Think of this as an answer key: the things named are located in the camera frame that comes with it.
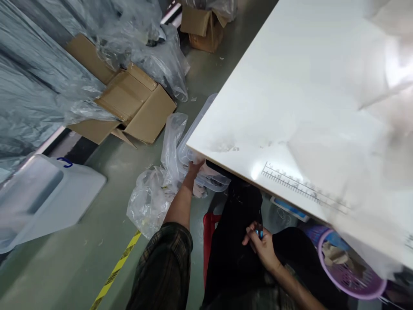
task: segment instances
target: cardboard box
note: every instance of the cardboard box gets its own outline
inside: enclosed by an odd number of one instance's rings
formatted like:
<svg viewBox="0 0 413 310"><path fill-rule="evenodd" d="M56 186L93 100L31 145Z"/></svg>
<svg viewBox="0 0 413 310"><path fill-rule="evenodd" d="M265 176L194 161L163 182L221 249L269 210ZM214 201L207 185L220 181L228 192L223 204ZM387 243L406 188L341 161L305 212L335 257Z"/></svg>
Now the cardboard box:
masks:
<svg viewBox="0 0 413 310"><path fill-rule="evenodd" d="M134 137L146 144L155 142L167 117L176 109L163 87L136 65L121 70L95 102L124 122L87 120L69 129L100 144L109 135L133 145Z"/></svg>
<svg viewBox="0 0 413 310"><path fill-rule="evenodd" d="M103 84L108 85L115 77L117 72L98 57L95 45L83 34L78 34L65 49Z"/></svg>
<svg viewBox="0 0 413 310"><path fill-rule="evenodd" d="M224 37L228 21L216 11L193 9L182 5L181 32L189 34L193 48L214 53Z"/></svg>

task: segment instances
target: yellow black caution tape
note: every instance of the yellow black caution tape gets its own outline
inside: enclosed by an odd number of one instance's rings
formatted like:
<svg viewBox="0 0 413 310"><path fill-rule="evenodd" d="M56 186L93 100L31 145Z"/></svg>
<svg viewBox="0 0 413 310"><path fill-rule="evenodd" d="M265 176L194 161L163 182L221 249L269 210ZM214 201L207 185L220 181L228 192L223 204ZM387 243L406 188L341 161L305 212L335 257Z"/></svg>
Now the yellow black caution tape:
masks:
<svg viewBox="0 0 413 310"><path fill-rule="evenodd" d="M113 269L111 275L109 276L108 280L106 281L105 285L100 290L98 297L96 297L95 302L93 303L90 310L98 309L100 303L103 300L103 297L108 293L109 289L112 286L113 281L116 279L117 274L122 269L123 265L125 264L126 260L129 257L130 252L132 252L133 247L138 242L139 237L141 236L141 232L138 230L136 234L133 236L132 240L129 242L126 250L123 252L122 256L120 257L119 261L117 262L115 268Z"/></svg>

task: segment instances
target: measurement scale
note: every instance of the measurement scale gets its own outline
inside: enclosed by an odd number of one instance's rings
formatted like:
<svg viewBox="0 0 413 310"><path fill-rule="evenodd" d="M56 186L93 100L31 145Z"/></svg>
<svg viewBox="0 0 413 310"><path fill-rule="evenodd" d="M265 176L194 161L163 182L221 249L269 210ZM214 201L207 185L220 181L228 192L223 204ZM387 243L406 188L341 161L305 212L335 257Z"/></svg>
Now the measurement scale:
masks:
<svg viewBox="0 0 413 310"><path fill-rule="evenodd" d="M261 175L319 204L320 206L331 207L344 214L347 214L351 209L346 201L335 198L331 194L316 188L311 183L304 182L302 179L287 175L285 171L277 169L276 166L270 162L265 163Z"/></svg>

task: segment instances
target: person's hand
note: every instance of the person's hand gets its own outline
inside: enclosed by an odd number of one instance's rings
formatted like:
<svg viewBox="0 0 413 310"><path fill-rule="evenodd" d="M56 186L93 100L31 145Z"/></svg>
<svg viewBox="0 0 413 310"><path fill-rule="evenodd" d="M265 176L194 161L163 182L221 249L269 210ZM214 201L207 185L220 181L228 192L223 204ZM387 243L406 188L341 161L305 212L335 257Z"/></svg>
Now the person's hand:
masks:
<svg viewBox="0 0 413 310"><path fill-rule="evenodd" d="M242 241L242 245L247 245L248 242L251 244L254 252L258 254L261 263L264 265L266 270L273 273L280 268L281 262L278 260L277 256L274 253L274 246L272 244L272 234L267 230L263 229L264 236L260 240L257 233L255 232L255 227L257 222L252 222L246 228L247 234Z"/></svg>
<svg viewBox="0 0 413 310"><path fill-rule="evenodd" d="M205 159L201 160L198 164L194 164L194 162L190 161L188 174L196 177L204 163L205 163Z"/></svg>

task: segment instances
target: concrete floor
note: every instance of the concrete floor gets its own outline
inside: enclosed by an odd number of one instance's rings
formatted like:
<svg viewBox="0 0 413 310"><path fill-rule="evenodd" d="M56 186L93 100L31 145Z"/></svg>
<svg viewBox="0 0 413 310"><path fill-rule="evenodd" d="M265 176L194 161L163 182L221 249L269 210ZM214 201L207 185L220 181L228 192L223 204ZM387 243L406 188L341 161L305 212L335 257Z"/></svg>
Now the concrete floor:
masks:
<svg viewBox="0 0 413 310"><path fill-rule="evenodd" d="M178 103L177 109L189 115L187 128L207 97L224 85L275 4L276 0L239 0L238 17L225 28L224 41L216 53L189 51L190 100ZM138 175L146 167L160 164L162 142L163 133L155 144L137 143L135 150L109 136L98 147L87 165L105 175L107 184L77 225L20 245L9 255L0 270L0 309L90 308L136 231L126 217L128 200ZM205 199L194 199L191 206L194 250L187 309L199 308L203 298L202 218L213 197L209 193ZM139 239L100 310L124 308L136 263L147 242L144 237Z"/></svg>

